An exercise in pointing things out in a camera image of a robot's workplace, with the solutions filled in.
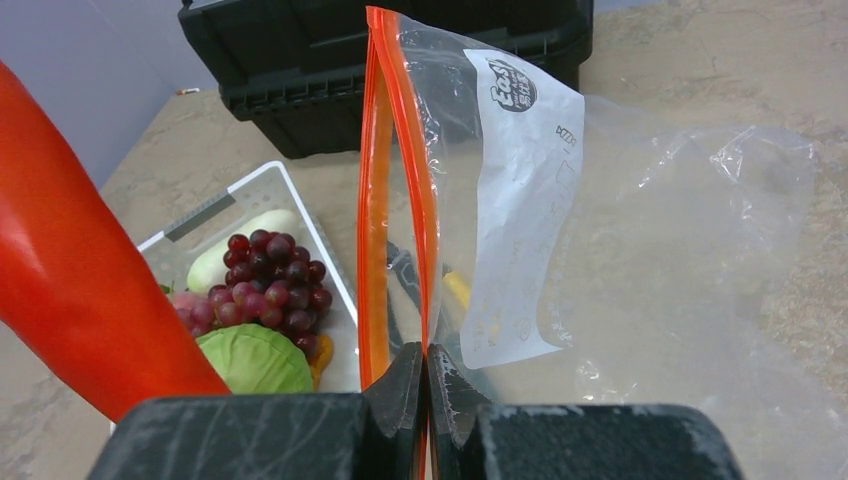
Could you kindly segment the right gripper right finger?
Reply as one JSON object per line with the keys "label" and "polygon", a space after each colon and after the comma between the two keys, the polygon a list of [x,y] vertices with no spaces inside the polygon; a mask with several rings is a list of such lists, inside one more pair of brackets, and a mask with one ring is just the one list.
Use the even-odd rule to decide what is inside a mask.
{"label": "right gripper right finger", "polygon": [[492,402],[427,352],[436,479],[741,479],[716,425],[681,405]]}

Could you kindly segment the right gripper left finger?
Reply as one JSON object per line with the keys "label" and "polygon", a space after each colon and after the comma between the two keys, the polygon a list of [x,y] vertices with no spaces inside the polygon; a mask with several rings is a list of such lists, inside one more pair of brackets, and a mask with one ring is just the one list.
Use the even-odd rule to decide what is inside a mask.
{"label": "right gripper left finger", "polygon": [[415,479],[424,361],[405,344],[362,393],[171,397],[117,424],[91,479]]}

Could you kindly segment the green cabbage head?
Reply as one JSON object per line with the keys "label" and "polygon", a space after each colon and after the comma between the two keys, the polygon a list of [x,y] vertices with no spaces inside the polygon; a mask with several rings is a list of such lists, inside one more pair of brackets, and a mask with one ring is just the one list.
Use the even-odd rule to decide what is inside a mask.
{"label": "green cabbage head", "polygon": [[234,394],[314,391],[305,354],[277,331],[240,324],[210,331],[195,342]]}

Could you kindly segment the clear zip top bag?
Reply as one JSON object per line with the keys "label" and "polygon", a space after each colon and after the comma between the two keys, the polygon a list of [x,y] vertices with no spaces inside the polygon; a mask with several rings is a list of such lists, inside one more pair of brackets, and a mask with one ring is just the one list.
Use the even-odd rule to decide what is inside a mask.
{"label": "clear zip top bag", "polygon": [[[843,479],[847,408],[765,328],[818,152],[793,132],[676,130],[505,50],[371,6],[357,239],[360,370],[401,334],[492,402],[669,404],[741,479]],[[387,271],[411,253],[421,309]],[[471,288],[464,310],[442,281]]]}

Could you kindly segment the pink peach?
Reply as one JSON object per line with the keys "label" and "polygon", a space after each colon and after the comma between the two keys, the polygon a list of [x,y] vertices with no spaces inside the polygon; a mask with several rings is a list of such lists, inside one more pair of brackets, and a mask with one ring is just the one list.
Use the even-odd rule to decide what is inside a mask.
{"label": "pink peach", "polygon": [[190,291],[177,291],[167,294],[167,297],[177,313],[184,318],[189,318],[192,309],[200,302],[206,301],[205,295]]}

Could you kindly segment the orange plastic carrot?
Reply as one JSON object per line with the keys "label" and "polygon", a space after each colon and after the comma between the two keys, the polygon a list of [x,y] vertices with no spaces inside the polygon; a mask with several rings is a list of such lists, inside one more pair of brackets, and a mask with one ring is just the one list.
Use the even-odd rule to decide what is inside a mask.
{"label": "orange plastic carrot", "polygon": [[1,319],[113,422],[152,398],[228,393],[74,151],[8,68]]}

